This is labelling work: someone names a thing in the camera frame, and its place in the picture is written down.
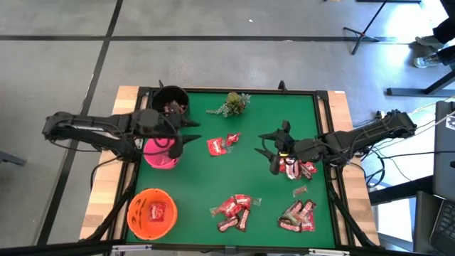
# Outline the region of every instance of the candy pile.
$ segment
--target candy pile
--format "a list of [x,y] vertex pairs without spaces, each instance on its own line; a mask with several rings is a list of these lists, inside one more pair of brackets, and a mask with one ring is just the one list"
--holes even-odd
[[224,233],[228,228],[235,226],[242,232],[247,231],[247,220],[250,216],[251,205],[260,206],[261,198],[252,198],[246,195],[234,195],[216,208],[210,209],[212,216],[223,213],[226,219],[217,224],[218,230]]
[[221,137],[209,139],[207,141],[208,152],[211,156],[221,156],[226,153],[230,153],[233,148],[233,144],[239,141],[240,133],[228,134],[226,139]]
[[173,100],[171,102],[168,102],[164,105],[164,112],[180,112],[183,114],[186,110],[187,106],[186,105],[180,105],[177,103],[177,101]]
[[305,176],[311,180],[313,174],[318,171],[311,162],[302,162],[300,160],[285,158],[279,160],[279,172],[284,173],[290,179],[300,179]]
[[305,204],[297,200],[278,218],[278,226],[294,232],[314,231],[313,211],[316,204],[308,200]]

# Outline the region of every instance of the black metal stand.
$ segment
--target black metal stand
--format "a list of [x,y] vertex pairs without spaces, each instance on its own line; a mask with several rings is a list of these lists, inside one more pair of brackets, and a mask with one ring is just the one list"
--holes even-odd
[[443,90],[445,87],[455,82],[455,71],[452,70],[444,77],[426,89],[412,88],[387,88],[387,95],[390,96],[415,96],[415,97],[451,97],[455,95],[455,90]]
[[424,191],[430,195],[433,194],[433,175],[369,192],[368,195],[370,196],[371,206],[376,206],[382,203],[413,197],[418,191]]
[[17,164],[19,166],[26,164],[26,160],[20,159],[3,151],[0,151],[0,163],[1,162]]
[[371,19],[370,23],[367,25],[367,27],[365,28],[365,30],[363,32],[360,32],[360,31],[357,31],[357,30],[353,30],[352,28],[343,27],[344,30],[353,32],[355,35],[357,35],[357,42],[355,43],[353,52],[350,53],[350,54],[355,55],[355,53],[357,53],[357,49],[360,46],[360,44],[362,43],[364,38],[369,38],[372,42],[379,42],[380,41],[377,38],[374,38],[374,37],[371,37],[371,36],[367,36],[366,33],[367,33],[367,30],[370,28],[371,24],[373,23],[373,21],[376,19],[378,14],[381,12],[382,8],[384,7],[384,5],[386,3],[387,3],[387,0],[384,0],[383,3],[381,4],[381,7],[379,7],[378,11],[376,11],[376,14],[373,16],[373,18]]

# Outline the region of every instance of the concrete floor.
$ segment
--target concrete floor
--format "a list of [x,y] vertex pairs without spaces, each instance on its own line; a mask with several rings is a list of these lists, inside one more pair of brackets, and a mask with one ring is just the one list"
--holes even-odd
[[[115,3],[0,1],[0,35],[104,35]],[[114,35],[353,36],[341,28],[362,30],[378,7],[354,0],[129,0]],[[433,21],[417,4],[388,4],[370,35],[409,40],[431,33]],[[28,160],[24,167],[0,165],[0,247],[33,242],[64,152],[44,141],[44,118],[57,111],[79,112],[101,45],[0,41],[0,150]],[[275,88],[285,80],[290,89],[344,90],[354,123],[377,110],[411,112],[440,100],[384,94],[387,87],[427,87],[445,75],[449,68],[444,66],[412,66],[413,57],[429,49],[364,43],[352,56],[352,47],[331,42],[111,42],[90,114],[109,115],[119,85],[155,86],[158,79],[182,87]],[[415,118],[424,124],[432,113]],[[430,148],[431,140],[427,136]],[[76,154],[50,242],[78,239],[97,161],[98,154]],[[398,162],[410,178],[431,173],[432,164],[417,168],[410,162]],[[377,167],[374,159],[365,165],[368,173]],[[387,183],[406,181],[392,164],[386,169]]]

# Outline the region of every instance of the wooden table frame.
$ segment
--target wooden table frame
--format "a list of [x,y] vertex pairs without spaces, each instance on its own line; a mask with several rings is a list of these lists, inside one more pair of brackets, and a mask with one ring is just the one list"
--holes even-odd
[[[133,112],[135,107],[138,107],[137,105],[140,105],[140,108],[145,108],[146,96],[144,95],[143,97],[138,97],[138,93],[140,93],[140,91],[137,86],[120,86],[117,92],[117,98],[114,103],[112,114],[126,114]],[[325,101],[322,98],[318,100],[323,132],[329,132],[332,128],[335,131],[351,130],[353,126],[350,119],[346,94],[341,91],[323,91],[321,92],[321,96],[326,97],[328,100]],[[100,163],[113,158],[114,155],[112,152],[103,151],[100,157]],[[353,162],[357,164],[360,163],[358,159],[354,159]],[[125,177],[122,178],[121,161],[113,161],[98,168],[88,201],[87,211],[82,224],[82,230],[80,232],[81,239],[91,235],[95,231],[96,227],[101,224],[107,214],[111,211],[116,197],[120,194],[120,191],[118,191],[117,188],[126,188],[131,178],[133,167],[133,164],[126,165],[127,170],[123,174]],[[346,191],[341,191],[341,193],[338,194],[342,198],[346,193],[350,214],[370,240],[379,245],[378,234],[376,233],[373,212],[371,211],[370,200],[368,198],[368,191],[365,185],[363,172],[358,167],[346,166],[343,170],[342,177]],[[120,180],[124,180],[123,186],[119,186]],[[335,186],[337,192],[339,192],[336,181],[333,182],[333,185]],[[338,209],[336,212],[340,242],[342,245],[348,245],[349,240],[352,239],[352,235],[348,234],[349,229],[346,229],[345,221]],[[108,231],[113,239],[122,238],[122,231],[126,228],[124,227],[125,213],[126,206],[123,206],[117,216],[115,226]]]

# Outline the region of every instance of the shoe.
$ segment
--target shoe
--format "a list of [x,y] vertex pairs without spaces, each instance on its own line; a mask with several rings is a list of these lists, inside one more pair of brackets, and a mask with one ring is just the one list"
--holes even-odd
[[439,42],[434,36],[416,36],[415,41],[422,46],[431,46],[437,50],[442,49],[446,44]]
[[438,65],[440,63],[441,63],[441,61],[440,61],[438,55],[436,55],[436,54],[414,59],[414,65],[417,68],[432,67],[432,66]]

